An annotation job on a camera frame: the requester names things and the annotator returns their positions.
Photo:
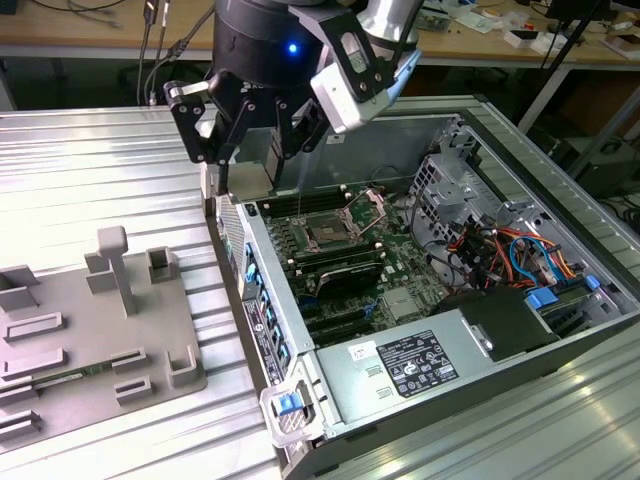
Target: workbench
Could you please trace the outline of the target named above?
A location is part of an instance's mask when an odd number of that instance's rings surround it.
[[[172,3],[165,46],[172,45],[184,36],[207,10],[210,1],[190,0]],[[65,5],[60,0],[49,2],[51,5]],[[116,13],[114,20],[122,25],[121,29],[114,29],[72,13],[49,10],[29,0],[23,0],[20,2],[17,15],[0,16],[0,58],[138,58],[144,30],[142,7],[143,0],[128,0],[113,7],[112,10]],[[502,13],[526,12],[538,30],[546,30],[546,26],[552,21],[529,7],[516,4],[515,0],[505,0],[501,5],[492,8]],[[212,24],[212,21],[208,21],[202,27],[181,58],[211,60]],[[155,57],[158,34],[159,28],[156,27],[150,37],[146,57],[148,59]],[[533,50],[518,50],[502,37],[501,30],[483,35],[456,22],[451,23],[449,32],[446,33],[420,31],[419,47],[423,52],[421,64],[540,68],[542,55]],[[531,106],[519,125],[521,129],[528,130],[571,70],[640,70],[640,62],[630,62],[602,45],[602,33],[587,32],[585,37],[586,43],[574,47],[565,63]],[[10,93],[2,85],[3,80],[0,78],[0,111],[9,110],[12,105]]]
[[[522,150],[524,136],[509,133],[491,105],[470,96],[430,102],[470,109],[510,150]],[[213,111],[205,115],[212,119]],[[548,167],[540,171],[539,154],[518,158],[532,173],[551,178]],[[637,238],[613,232],[599,220],[615,222],[608,212],[593,201],[580,203],[560,180],[554,195],[584,225],[595,225],[589,228],[602,245],[640,276],[638,248],[623,247],[626,240],[637,245]],[[510,195],[521,188],[512,178],[492,181]],[[28,263],[37,275],[72,269],[95,248],[96,228],[112,225],[127,229],[131,254],[166,245],[179,257],[208,385],[0,455],[0,477],[280,478],[236,326],[245,320],[232,314],[224,258],[216,255],[201,212],[199,168],[188,161],[168,110],[0,118],[0,266]],[[498,472],[505,478],[637,478],[639,347],[636,326],[556,373],[321,478],[495,478]]]

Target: power supply label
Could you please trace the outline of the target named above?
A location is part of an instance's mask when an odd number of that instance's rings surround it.
[[[431,330],[380,345],[378,354],[398,394],[404,398],[458,378]]]

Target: metal workbench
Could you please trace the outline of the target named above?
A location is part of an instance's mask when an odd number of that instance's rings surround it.
[[[523,148],[490,105],[472,97],[433,104],[472,109],[508,148]],[[535,171],[539,152],[527,149],[518,158]],[[163,108],[0,117],[0,265],[73,268],[95,248],[96,228],[116,224],[129,233],[130,253],[171,247],[209,382],[201,392],[0,455],[1,478],[280,477],[200,211],[198,171]],[[595,202],[572,204],[560,172],[544,175],[556,177],[551,190],[640,275],[637,240],[608,232],[614,220]],[[501,184],[506,178],[492,181],[509,197],[519,194],[517,184]],[[638,478],[639,347],[635,327],[560,372],[323,478]]]

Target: chip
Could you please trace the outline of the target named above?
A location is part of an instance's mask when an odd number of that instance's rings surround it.
[[[405,287],[388,290],[383,294],[383,297],[396,321],[420,312],[418,305],[411,297],[411,293]]]
[[[307,234],[318,245],[348,242],[351,239],[347,227],[336,216],[308,217]]]

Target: blue latch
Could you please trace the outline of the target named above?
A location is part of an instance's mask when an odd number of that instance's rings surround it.
[[[280,359],[286,364],[289,361],[289,349],[286,345],[280,345]]]
[[[549,287],[538,288],[529,293],[527,302],[536,310],[540,310],[542,307],[556,303],[558,297],[551,291]]]
[[[598,280],[593,275],[587,275],[584,278],[584,281],[587,284],[587,287],[589,287],[591,290],[597,290],[598,288],[600,288],[600,280]]]
[[[271,307],[267,309],[267,327],[271,328],[276,321],[276,315],[271,310]]]
[[[273,329],[273,338],[275,340],[275,344],[278,345],[280,343],[280,339],[282,338],[282,332],[280,332],[280,327],[278,325]]]
[[[256,268],[255,263],[249,265],[249,267],[247,268],[247,273],[244,274],[244,279],[247,281],[247,283],[251,283],[256,279],[257,270],[258,269]]]
[[[302,403],[302,398],[298,393],[289,393],[287,395],[281,396],[275,404],[276,414],[279,417],[283,415],[288,415],[293,412],[297,412],[298,410],[302,410],[304,408],[304,404]]]

